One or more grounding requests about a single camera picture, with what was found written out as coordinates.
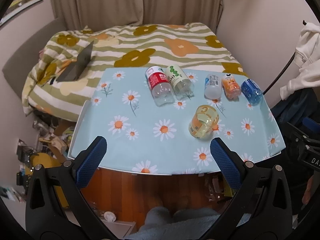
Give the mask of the yellow transparent plastic cup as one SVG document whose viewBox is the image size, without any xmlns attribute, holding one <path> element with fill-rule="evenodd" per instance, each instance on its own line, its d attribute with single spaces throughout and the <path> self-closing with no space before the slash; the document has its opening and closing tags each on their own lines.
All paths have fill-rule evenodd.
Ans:
<svg viewBox="0 0 320 240">
<path fill-rule="evenodd" d="M 219 122 L 219 118 L 219 114 L 214 107 L 200 105 L 189 124 L 190 134 L 198 139 L 209 137 L 213 127 Z"/>
</svg>

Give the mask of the blue label bottle cup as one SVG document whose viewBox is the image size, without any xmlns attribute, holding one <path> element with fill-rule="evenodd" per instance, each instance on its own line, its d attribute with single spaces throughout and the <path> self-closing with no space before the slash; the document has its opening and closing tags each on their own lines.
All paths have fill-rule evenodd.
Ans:
<svg viewBox="0 0 320 240">
<path fill-rule="evenodd" d="M 244 94 L 248 102 L 252 105 L 257 105 L 263 97 L 263 92 L 252 79 L 246 79 L 240 88 L 242 94 Z"/>
</svg>

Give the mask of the orange label bottle cup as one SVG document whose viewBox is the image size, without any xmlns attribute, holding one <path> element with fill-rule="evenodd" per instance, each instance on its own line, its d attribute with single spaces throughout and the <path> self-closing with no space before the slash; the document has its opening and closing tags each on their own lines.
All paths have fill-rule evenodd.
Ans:
<svg viewBox="0 0 320 240">
<path fill-rule="evenodd" d="M 221 78 L 225 95 L 229 100 L 235 100 L 241 95 L 241 89 L 232 74 L 225 74 Z"/>
</svg>

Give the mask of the white label bottle cup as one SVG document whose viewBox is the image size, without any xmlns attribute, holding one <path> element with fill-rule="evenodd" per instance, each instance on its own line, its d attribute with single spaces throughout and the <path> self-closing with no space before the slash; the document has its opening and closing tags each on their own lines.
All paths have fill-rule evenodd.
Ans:
<svg viewBox="0 0 320 240">
<path fill-rule="evenodd" d="M 208 99 L 215 100 L 221 98 L 222 85 L 220 77 L 209 74 L 204 82 L 204 96 Z"/>
</svg>

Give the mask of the green label bottle cup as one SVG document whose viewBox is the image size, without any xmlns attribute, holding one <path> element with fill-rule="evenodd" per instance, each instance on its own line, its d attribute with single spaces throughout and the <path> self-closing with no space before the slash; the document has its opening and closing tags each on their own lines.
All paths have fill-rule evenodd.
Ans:
<svg viewBox="0 0 320 240">
<path fill-rule="evenodd" d="M 176 64 L 168 66 L 164 71 L 176 98 L 191 98 L 194 96 L 194 85 L 185 72 Z"/>
</svg>

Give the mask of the red label bottle cup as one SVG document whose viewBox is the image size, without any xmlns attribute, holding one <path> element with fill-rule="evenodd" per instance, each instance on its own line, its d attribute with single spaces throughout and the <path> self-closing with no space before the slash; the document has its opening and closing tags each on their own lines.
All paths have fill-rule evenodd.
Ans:
<svg viewBox="0 0 320 240">
<path fill-rule="evenodd" d="M 157 106 L 174 102 L 172 86 L 161 67 L 152 66 L 148 68 L 145 72 L 145 77 Z"/>
</svg>

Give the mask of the dark clothing pile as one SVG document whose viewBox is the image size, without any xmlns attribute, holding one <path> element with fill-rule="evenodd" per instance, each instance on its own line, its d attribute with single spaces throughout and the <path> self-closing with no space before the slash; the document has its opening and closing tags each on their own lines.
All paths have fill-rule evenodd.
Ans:
<svg viewBox="0 0 320 240">
<path fill-rule="evenodd" d="M 295 125 L 312 114 L 319 114 L 319 101 L 312 88 L 295 91 L 286 100 L 280 100 L 271 112 L 278 125 Z"/>
</svg>

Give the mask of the black clothes rack pole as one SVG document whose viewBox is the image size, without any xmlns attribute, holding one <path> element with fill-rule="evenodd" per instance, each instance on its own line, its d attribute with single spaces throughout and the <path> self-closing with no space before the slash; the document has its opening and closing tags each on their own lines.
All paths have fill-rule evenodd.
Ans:
<svg viewBox="0 0 320 240">
<path fill-rule="evenodd" d="M 287 64 L 284 66 L 284 68 L 280 71 L 280 73 L 276 76 L 276 78 L 271 82 L 271 84 L 263 91 L 263 95 L 265 95 L 276 83 L 277 81 L 282 77 L 282 75 L 286 72 L 286 70 L 289 68 L 291 63 L 293 62 L 295 58 L 295 53 L 290 57 Z"/>
</svg>

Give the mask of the white hoodie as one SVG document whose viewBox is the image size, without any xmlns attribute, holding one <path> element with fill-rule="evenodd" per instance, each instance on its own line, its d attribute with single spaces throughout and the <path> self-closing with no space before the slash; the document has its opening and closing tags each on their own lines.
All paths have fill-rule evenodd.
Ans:
<svg viewBox="0 0 320 240">
<path fill-rule="evenodd" d="M 319 87 L 319 31 L 319 25 L 308 22 L 300 32 L 294 56 L 299 75 L 280 88 L 282 100 L 297 90 Z"/>
</svg>

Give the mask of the daisy print blue tablecloth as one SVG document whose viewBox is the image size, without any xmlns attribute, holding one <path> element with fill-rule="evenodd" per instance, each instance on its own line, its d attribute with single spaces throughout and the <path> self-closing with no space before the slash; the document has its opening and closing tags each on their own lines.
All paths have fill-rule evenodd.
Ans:
<svg viewBox="0 0 320 240">
<path fill-rule="evenodd" d="M 285 148 L 279 127 L 266 103 L 249 104 L 244 96 L 212 101 L 204 96 L 207 71 L 188 70 L 194 79 L 192 97 L 157 106 L 145 68 L 105 70 L 91 100 L 78 118 L 68 156 L 75 158 L 102 136 L 107 152 L 100 166 L 116 171 L 161 175 L 210 173 L 219 167 L 210 154 L 210 141 L 220 137 L 242 160 L 263 161 Z M 216 109 L 219 122 L 207 138 L 189 133 L 201 105 Z"/>
</svg>

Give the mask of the grey open laptop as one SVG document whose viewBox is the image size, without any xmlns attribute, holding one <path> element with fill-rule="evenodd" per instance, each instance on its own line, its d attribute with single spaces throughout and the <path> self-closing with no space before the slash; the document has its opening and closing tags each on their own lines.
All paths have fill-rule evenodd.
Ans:
<svg viewBox="0 0 320 240">
<path fill-rule="evenodd" d="M 78 55 L 75 62 L 70 63 L 56 79 L 57 82 L 77 81 L 91 61 L 91 54 L 94 42 L 92 41 Z"/>
</svg>

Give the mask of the grey bed headboard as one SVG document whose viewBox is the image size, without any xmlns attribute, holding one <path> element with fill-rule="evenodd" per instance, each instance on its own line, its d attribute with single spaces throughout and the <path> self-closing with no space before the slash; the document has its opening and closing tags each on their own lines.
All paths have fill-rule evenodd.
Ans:
<svg viewBox="0 0 320 240">
<path fill-rule="evenodd" d="M 39 61 L 39 52 L 50 38 L 67 30 L 63 20 L 57 18 L 28 38 L 8 59 L 2 72 L 9 86 L 21 98 L 28 73 Z"/>
</svg>

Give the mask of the striped floral bed quilt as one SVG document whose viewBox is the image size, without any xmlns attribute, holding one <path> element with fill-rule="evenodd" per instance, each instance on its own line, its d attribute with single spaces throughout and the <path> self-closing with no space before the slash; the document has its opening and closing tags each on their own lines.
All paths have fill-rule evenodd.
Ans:
<svg viewBox="0 0 320 240">
<path fill-rule="evenodd" d="M 57 82 L 90 44 L 93 45 L 92 58 L 80 79 Z M 37 109 L 76 121 L 83 104 L 97 89 L 107 90 L 110 82 L 124 80 L 123 68 L 171 64 L 182 69 L 244 75 L 241 64 L 203 23 L 56 31 L 27 75 L 22 90 L 23 111 L 29 115 Z"/>
</svg>

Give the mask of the beige curtain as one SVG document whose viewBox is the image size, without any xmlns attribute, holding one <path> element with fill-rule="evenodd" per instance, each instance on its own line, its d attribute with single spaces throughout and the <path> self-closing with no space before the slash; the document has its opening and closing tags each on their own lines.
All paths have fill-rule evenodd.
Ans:
<svg viewBox="0 0 320 240">
<path fill-rule="evenodd" d="M 222 0 L 50 0 L 54 16 L 69 30 L 89 26 L 103 30 L 117 25 L 204 23 L 215 31 Z"/>
</svg>

